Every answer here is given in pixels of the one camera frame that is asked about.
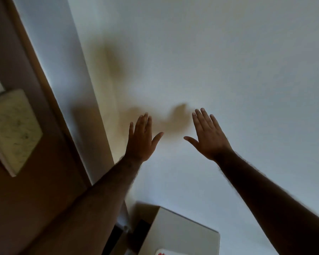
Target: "person's left arm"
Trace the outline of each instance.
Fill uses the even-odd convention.
[[[100,255],[141,164],[155,151],[163,133],[152,139],[152,119],[130,123],[125,156],[81,195],[22,254]]]

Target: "forearm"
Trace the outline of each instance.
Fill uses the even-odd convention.
[[[319,217],[234,152],[215,160],[280,254],[319,251]]]
[[[122,158],[23,254],[101,254],[140,165]]]

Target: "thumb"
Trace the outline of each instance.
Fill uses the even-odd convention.
[[[163,135],[164,135],[164,132],[160,132],[153,138],[153,140],[151,142],[151,146],[153,147],[153,149],[156,149],[156,146]]]
[[[197,140],[195,140],[194,138],[192,137],[188,137],[188,136],[185,136],[183,139],[185,139],[186,141],[188,141],[191,145],[193,145],[195,147],[195,149],[199,150],[198,149],[198,146],[199,146],[199,142]]]

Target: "hand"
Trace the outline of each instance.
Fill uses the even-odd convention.
[[[125,157],[139,160],[141,163],[147,161],[154,153],[156,146],[162,136],[163,132],[158,133],[152,139],[152,118],[148,117],[148,113],[141,115],[136,123],[135,131],[133,122],[130,123],[129,140]]]
[[[198,152],[213,161],[224,150],[233,151],[214,115],[209,117],[204,108],[201,108],[202,113],[198,109],[195,112],[192,114],[192,120],[198,141],[188,136],[185,136],[184,139],[189,141]]]

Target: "person's left hand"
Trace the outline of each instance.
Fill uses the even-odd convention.
[[[138,118],[135,131],[133,122],[130,123],[129,140],[125,157],[139,160],[141,163],[150,158],[164,134],[160,132],[152,139],[151,125],[152,118],[151,116],[148,117],[148,113]]]

